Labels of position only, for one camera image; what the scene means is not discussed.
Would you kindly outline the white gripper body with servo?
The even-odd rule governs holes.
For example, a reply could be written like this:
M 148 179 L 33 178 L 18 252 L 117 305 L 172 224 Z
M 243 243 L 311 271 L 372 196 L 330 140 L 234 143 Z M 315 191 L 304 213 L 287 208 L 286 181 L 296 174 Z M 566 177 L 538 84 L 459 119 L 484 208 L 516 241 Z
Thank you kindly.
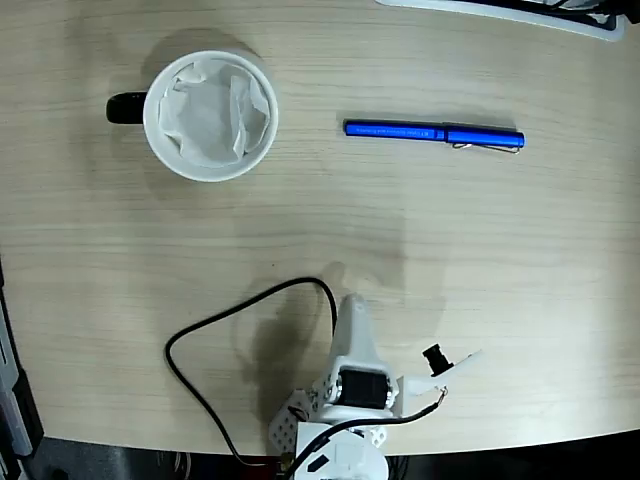
M 313 420 L 388 419 L 399 393 L 386 362 L 336 356 L 314 384 Z

